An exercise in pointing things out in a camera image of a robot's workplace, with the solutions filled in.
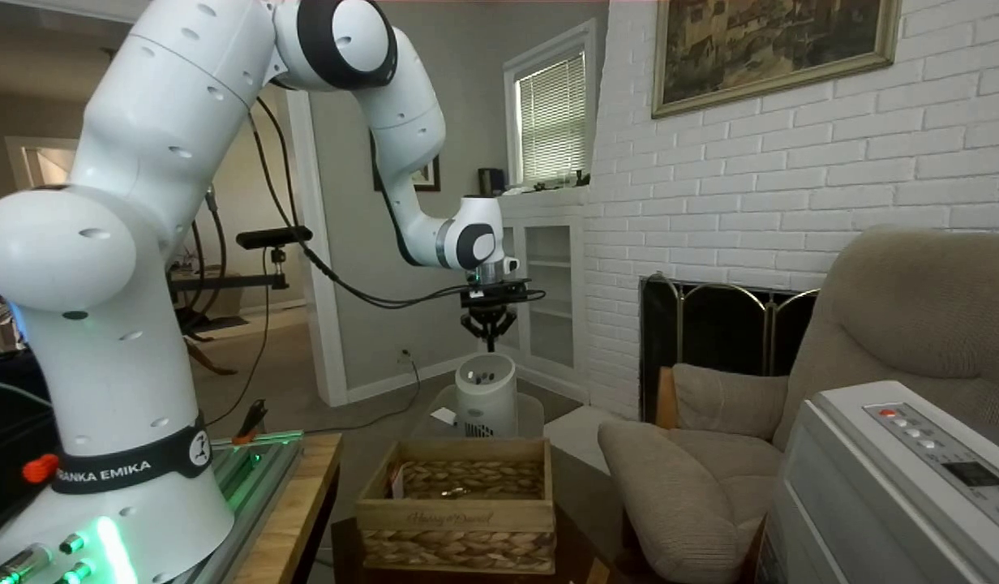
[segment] green light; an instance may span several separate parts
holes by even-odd
[[[76,534],[76,537],[68,537],[68,539],[59,544],[59,553],[78,555],[85,544],[89,544],[89,543]]]
[[[251,500],[251,493],[257,490],[257,467],[263,466],[263,456],[248,456],[243,457],[243,472],[241,472],[241,484],[226,490],[226,507],[233,514],[241,514],[241,507]]]
[[[59,581],[63,584],[85,584],[92,579],[92,565],[78,563],[72,573],[65,573]]]
[[[101,549],[108,555],[110,581],[114,584],[137,584],[139,581],[137,569],[130,563],[130,553],[128,553],[114,520],[108,520],[108,515],[98,520],[98,539],[101,539]]]
[[[0,584],[22,584],[30,581],[30,576],[48,569],[48,555],[46,549],[25,549],[20,555],[14,555],[7,565],[0,565]]]

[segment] white appliance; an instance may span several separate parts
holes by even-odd
[[[807,400],[763,581],[999,581],[999,447],[902,384]]]

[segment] wicker basket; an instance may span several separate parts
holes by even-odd
[[[358,500],[358,525],[366,569],[553,576],[550,443],[399,443]]]

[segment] fireplace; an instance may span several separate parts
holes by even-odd
[[[649,276],[641,283],[641,300],[641,419],[655,423],[662,366],[788,373],[817,291]]]

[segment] button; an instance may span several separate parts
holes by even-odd
[[[22,466],[22,467],[20,467],[20,476],[22,476],[25,484],[42,488],[42,484],[48,484],[48,481],[56,476],[56,472],[59,472],[59,456],[42,456],[42,457]]]
[[[78,555],[81,549],[85,549],[85,539],[81,539],[78,534],[72,534],[72,537],[59,544],[63,555]]]
[[[89,563],[78,563],[72,573],[65,573],[56,584],[85,584],[94,579],[94,569]]]

